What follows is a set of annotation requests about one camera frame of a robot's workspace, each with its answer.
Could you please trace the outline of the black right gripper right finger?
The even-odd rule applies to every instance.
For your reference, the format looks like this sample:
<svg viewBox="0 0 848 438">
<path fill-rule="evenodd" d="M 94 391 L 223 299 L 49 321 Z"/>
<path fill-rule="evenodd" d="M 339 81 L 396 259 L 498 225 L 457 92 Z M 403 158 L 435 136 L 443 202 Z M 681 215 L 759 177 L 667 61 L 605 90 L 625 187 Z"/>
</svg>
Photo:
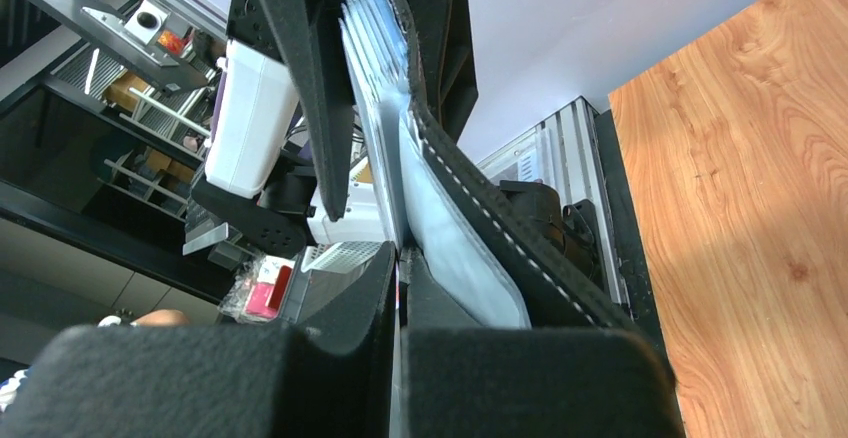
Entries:
<svg viewBox="0 0 848 438">
<path fill-rule="evenodd" d="M 403 252 L 404 437 L 681 437 L 668 361 L 615 328 L 480 326 Z"/>
</svg>

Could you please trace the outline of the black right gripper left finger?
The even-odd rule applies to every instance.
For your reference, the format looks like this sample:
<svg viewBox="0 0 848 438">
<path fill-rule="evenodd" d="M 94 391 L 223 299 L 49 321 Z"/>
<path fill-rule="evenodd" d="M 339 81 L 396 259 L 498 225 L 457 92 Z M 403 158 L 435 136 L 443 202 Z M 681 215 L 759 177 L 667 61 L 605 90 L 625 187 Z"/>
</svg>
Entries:
<svg viewBox="0 0 848 438">
<path fill-rule="evenodd" d="M 41 353 L 5 437 L 385 437 L 396 251 L 300 324 L 78 326 Z"/>
</svg>

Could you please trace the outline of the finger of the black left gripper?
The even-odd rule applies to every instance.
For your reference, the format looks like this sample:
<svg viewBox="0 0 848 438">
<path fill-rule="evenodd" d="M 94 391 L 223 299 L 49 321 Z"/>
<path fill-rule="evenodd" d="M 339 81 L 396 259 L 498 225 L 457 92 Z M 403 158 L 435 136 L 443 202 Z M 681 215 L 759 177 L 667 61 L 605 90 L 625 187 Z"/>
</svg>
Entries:
<svg viewBox="0 0 848 438">
<path fill-rule="evenodd" d="M 341 1 L 260 0 L 307 118 L 318 188 L 332 221 L 346 210 L 353 134 Z"/>
<path fill-rule="evenodd" d="M 407 0 L 419 36 L 428 105 L 457 142 L 479 97 L 468 0 Z"/>
</svg>

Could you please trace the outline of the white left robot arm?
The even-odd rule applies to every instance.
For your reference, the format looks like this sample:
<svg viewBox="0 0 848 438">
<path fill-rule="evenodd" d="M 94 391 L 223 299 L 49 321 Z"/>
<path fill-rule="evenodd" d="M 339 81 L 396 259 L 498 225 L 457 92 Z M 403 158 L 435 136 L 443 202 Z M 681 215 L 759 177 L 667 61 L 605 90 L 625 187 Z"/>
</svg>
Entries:
<svg viewBox="0 0 848 438">
<path fill-rule="evenodd" d="M 354 99 L 343 62 L 344 0 L 232 0 L 227 33 L 264 65 L 260 81 L 229 69 L 220 83 L 216 132 L 193 200 L 264 253 L 291 257 L 314 245 L 307 222 L 321 209 L 344 217 L 343 158 L 352 149 Z M 515 239 L 560 284 L 589 284 L 566 253 L 566 210 L 540 184 L 486 183 L 456 141 L 478 98 L 468 0 L 391 0 L 414 33 L 413 75 L 423 95 L 422 133 L 439 176 L 455 174 L 469 196 L 461 214 L 494 244 L 511 271 L 530 273 L 507 249 Z M 321 205 L 307 201 L 317 193 Z"/>
</svg>

